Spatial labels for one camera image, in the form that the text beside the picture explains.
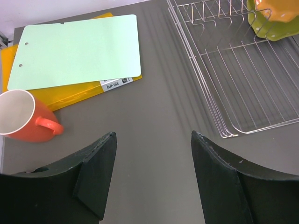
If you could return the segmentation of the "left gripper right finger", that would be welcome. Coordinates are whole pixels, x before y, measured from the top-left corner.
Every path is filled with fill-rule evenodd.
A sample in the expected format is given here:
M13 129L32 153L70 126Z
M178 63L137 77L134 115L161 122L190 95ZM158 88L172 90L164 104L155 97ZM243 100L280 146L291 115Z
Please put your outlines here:
M197 131L192 158L207 224L296 224L299 177L252 163Z

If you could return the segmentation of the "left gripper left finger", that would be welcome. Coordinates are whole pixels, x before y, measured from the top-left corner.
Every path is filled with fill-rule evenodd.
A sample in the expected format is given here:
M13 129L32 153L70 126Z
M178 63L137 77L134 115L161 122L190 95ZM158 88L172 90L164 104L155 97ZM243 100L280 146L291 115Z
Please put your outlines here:
M109 132L33 172L0 176L3 224L98 224L105 214L117 150Z

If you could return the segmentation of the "green polka dot plate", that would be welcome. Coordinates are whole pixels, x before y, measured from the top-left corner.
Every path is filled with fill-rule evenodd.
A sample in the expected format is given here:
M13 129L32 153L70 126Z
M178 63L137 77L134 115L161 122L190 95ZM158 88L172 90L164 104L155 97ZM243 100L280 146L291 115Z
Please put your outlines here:
M249 12L248 23L257 37L274 42L299 33L299 16L287 23L269 21L255 9L254 0L248 0L246 6Z

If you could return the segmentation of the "orange polka dot plate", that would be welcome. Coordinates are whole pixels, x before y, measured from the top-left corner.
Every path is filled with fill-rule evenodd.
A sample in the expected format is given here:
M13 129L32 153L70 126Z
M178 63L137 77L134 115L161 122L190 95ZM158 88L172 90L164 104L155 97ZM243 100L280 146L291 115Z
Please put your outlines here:
M290 22L299 15L299 0L255 0L255 9L269 21Z

